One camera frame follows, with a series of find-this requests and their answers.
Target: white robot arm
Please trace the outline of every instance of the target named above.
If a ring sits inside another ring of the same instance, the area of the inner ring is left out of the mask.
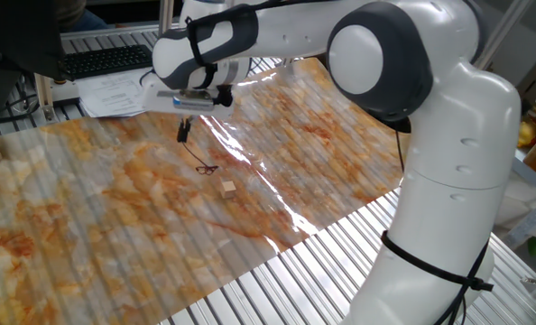
[[[520,99],[510,83],[471,65],[484,43],[472,3],[271,0],[228,8],[187,0],[188,16],[186,28],[157,41],[157,76],[145,81],[156,89],[152,103],[173,98],[171,112],[230,106],[231,97],[219,95],[245,78],[250,57],[325,52],[343,95],[388,125],[410,119],[398,208],[343,324],[442,323],[454,320],[463,296],[468,306],[490,289],[475,277],[492,273],[484,247],[511,170]]]

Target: plastic sheet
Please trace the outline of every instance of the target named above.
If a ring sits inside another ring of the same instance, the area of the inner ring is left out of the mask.
[[[318,61],[234,92],[229,121],[189,134],[211,176],[177,116],[2,137],[0,324],[156,324],[397,185],[393,132]]]

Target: metal grating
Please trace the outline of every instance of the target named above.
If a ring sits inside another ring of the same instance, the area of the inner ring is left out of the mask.
[[[122,47],[126,45],[144,44],[150,50],[158,39],[158,26],[147,27],[131,27],[105,31],[94,32],[74,32],[61,35],[61,44],[67,54],[76,52],[85,52],[101,49],[110,49],[114,47]],[[254,58],[249,75],[260,73],[262,71],[274,69],[282,63],[281,59],[274,58]],[[35,85],[30,80],[25,82],[25,91],[27,95],[35,94]],[[18,84],[16,89],[10,95],[8,103],[12,103],[20,97],[20,87],[23,84]],[[58,106],[55,107],[56,115],[60,121],[81,118],[85,112],[78,106]],[[16,116],[24,112],[22,104],[17,104],[0,113],[0,117]],[[7,135],[13,132],[22,131],[38,126],[46,125],[43,112],[38,109],[30,117],[26,117],[14,122],[0,123],[0,135]]]
[[[338,324],[365,280],[392,221],[394,190],[178,312],[170,324]],[[520,285],[536,273],[495,235],[493,292],[465,324],[536,324],[536,302]]]

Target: yellow object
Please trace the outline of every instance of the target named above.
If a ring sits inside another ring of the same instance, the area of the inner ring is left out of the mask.
[[[519,143],[517,144],[519,148],[532,145],[536,140],[536,124],[526,117],[524,119],[519,126]]]

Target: paper document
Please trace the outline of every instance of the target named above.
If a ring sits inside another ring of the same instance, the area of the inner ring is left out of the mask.
[[[140,77],[151,68],[79,79],[79,97],[92,117],[134,116],[143,113]]]

